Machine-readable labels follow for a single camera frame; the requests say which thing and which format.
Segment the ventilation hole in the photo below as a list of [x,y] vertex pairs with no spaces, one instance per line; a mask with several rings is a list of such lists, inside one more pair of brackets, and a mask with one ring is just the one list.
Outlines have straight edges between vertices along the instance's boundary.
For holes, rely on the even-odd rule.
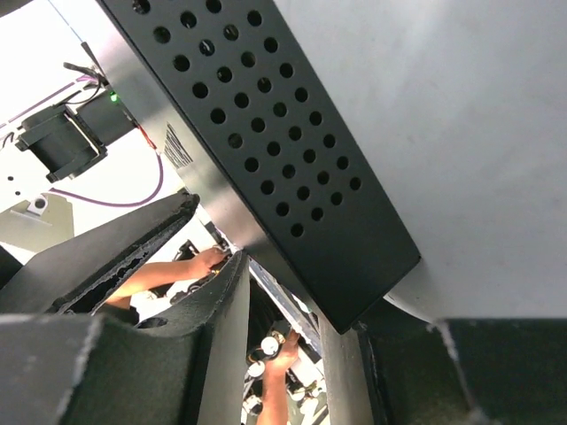
[[222,66],[216,72],[216,76],[222,82],[229,82],[232,80],[232,71],[230,71],[230,69],[226,66]]
[[250,99],[245,93],[238,93],[236,96],[234,96],[234,103],[239,108],[245,108],[250,104]]
[[326,171],[321,171],[318,175],[317,175],[317,181],[320,184],[327,184],[330,180],[329,177],[329,173],[327,173]]
[[212,56],[214,54],[214,44],[210,40],[202,40],[198,44],[198,49],[205,56]]
[[248,22],[253,27],[259,27],[262,25],[262,15],[258,11],[251,11],[248,13]]
[[290,206],[287,205],[285,202],[280,202],[276,207],[276,214],[280,217],[285,217],[287,214],[290,213]]
[[209,94],[209,88],[202,82],[193,85],[193,95],[199,99],[204,99]]
[[271,155],[272,157],[277,157],[281,151],[282,148],[280,148],[280,143],[278,142],[268,143],[268,154]]
[[276,53],[278,48],[277,40],[274,37],[268,37],[264,40],[264,49],[268,53]]
[[145,321],[141,321],[136,326],[138,329],[161,328],[167,325],[167,319],[164,317],[151,317]]
[[249,173],[257,172],[259,167],[260,167],[260,163],[258,162],[258,159],[256,159],[256,158],[248,158],[245,161],[245,169]]
[[285,106],[285,104],[282,102],[278,102],[274,105],[274,114],[276,117],[284,117],[285,115],[287,115],[287,106]]
[[132,9],[140,15],[145,15],[150,12],[150,2],[148,0],[134,0],[134,2],[132,2]]
[[197,25],[197,17],[191,12],[183,12],[180,21],[184,27],[189,29]]
[[290,139],[292,139],[292,141],[294,141],[294,142],[297,142],[302,136],[301,128],[299,128],[297,126],[290,128],[289,133],[290,133]]
[[240,58],[242,60],[242,65],[246,66],[247,68],[252,68],[256,65],[256,57],[250,51],[245,51]]
[[307,93],[307,90],[303,89],[302,87],[295,90],[295,98],[297,99],[298,102],[303,103],[307,100],[308,97],[309,94]]
[[293,76],[293,66],[291,64],[282,64],[280,66],[280,74],[284,78],[291,78]]
[[268,93],[272,89],[272,82],[266,78],[260,78],[258,80],[258,90],[262,93]]
[[307,149],[303,152],[303,160],[308,164],[313,164],[316,159],[315,151],[313,149]]
[[298,189],[298,198],[302,201],[307,201],[310,194],[311,192],[309,191],[309,188],[307,186],[301,186]]
[[318,111],[311,112],[311,115],[309,115],[309,122],[311,122],[314,126],[320,126],[322,123],[321,113]]
[[322,143],[325,145],[325,147],[327,148],[332,148],[335,146],[335,144],[337,143],[337,141],[335,140],[335,136],[334,135],[326,135],[323,139],[322,139]]
[[235,40],[238,39],[239,33],[238,33],[238,28],[236,28],[234,25],[229,24],[227,25],[224,30],[222,31],[222,33],[224,34],[224,38],[226,38],[227,40],[234,42]]
[[271,195],[274,193],[274,183],[271,180],[266,180],[260,186],[260,189],[264,195]]
[[211,112],[211,121],[215,124],[222,124],[227,120],[227,115],[221,108],[214,108]]
[[346,170],[348,168],[348,158],[340,157],[339,159],[337,159],[337,167],[340,170]]
[[314,208],[313,211],[311,212],[311,218],[314,221],[321,221],[323,217],[323,212],[321,208]]
[[291,179],[295,175],[295,166],[288,164],[283,167],[282,170],[283,177],[286,179]]
[[301,226],[299,223],[294,224],[293,226],[291,226],[291,235],[295,236],[295,237],[300,237],[303,235],[303,226]]
[[252,120],[252,130],[256,133],[261,133],[266,129],[266,123],[262,118],[254,118]]
[[339,192],[335,192],[330,196],[330,201],[333,205],[341,205],[343,203],[343,195]]
[[219,0],[206,0],[206,8],[211,13],[218,13],[222,9],[222,4]]
[[358,177],[354,177],[353,179],[351,179],[352,190],[358,190],[361,188],[361,186],[362,186],[361,179],[359,179]]
[[189,60],[184,55],[178,55],[174,59],[174,67],[177,71],[184,73],[189,70]]
[[232,149],[238,149],[240,147],[242,147],[242,144],[244,143],[244,140],[242,139],[242,136],[238,133],[233,133],[232,135],[229,136],[229,146]]
[[167,28],[157,27],[153,30],[153,38],[156,39],[156,42],[165,44],[171,40],[171,33]]

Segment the printed label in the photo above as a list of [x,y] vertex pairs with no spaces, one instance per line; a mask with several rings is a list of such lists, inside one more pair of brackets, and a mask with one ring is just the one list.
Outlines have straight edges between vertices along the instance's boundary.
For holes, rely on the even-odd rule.
[[183,148],[174,128],[169,123],[167,123],[166,149],[163,150],[163,153],[175,169],[183,168],[193,162],[193,158]]

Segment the human hand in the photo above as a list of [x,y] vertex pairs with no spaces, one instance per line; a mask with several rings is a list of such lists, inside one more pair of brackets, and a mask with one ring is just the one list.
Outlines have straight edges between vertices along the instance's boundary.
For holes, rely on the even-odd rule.
[[223,261],[227,255],[227,252],[217,247],[202,251],[190,260],[191,272],[196,279],[201,279],[211,273],[211,268]]
[[299,353],[299,334],[292,331],[282,345],[282,349],[275,359],[266,363],[266,372],[269,374],[284,375],[287,369],[297,360]]

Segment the human arm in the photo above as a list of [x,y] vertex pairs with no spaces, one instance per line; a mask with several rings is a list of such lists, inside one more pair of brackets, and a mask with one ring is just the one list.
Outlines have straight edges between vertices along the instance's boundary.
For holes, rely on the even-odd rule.
[[129,308],[129,298],[132,295],[171,282],[201,279],[211,273],[211,267],[219,264],[226,255],[218,248],[211,248],[200,252],[193,259],[144,264],[106,302],[118,307]]
[[262,413],[257,425],[286,425],[288,421],[285,373],[298,357],[299,335],[292,331],[278,356],[266,364]]

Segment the black perforated metal panel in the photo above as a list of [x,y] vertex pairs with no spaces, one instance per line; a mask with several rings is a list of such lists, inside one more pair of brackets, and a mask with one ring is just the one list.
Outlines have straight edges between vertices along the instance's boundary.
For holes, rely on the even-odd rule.
[[418,262],[272,2],[99,3],[337,329]]

